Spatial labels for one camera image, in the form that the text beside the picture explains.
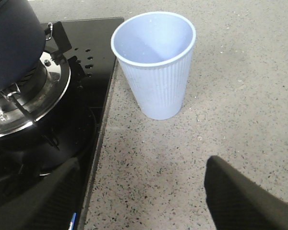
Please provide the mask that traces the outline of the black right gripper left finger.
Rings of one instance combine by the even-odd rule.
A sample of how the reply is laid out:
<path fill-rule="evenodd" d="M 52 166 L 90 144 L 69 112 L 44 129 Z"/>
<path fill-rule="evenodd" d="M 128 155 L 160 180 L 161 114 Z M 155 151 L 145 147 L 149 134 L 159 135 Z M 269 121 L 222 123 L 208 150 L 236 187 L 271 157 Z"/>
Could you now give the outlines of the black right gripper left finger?
<path fill-rule="evenodd" d="M 19 197 L 0 207 L 0 230 L 67 230 L 77 208 L 80 165 L 70 158 Z"/>

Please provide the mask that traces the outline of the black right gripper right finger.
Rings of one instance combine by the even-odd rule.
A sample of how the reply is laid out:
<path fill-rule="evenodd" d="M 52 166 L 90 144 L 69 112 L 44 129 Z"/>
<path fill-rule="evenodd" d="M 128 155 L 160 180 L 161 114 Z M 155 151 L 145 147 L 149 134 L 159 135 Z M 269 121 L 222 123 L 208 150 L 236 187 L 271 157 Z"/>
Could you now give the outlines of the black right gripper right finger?
<path fill-rule="evenodd" d="M 219 156 L 207 160 L 206 203 L 218 230 L 288 230 L 288 204 Z"/>

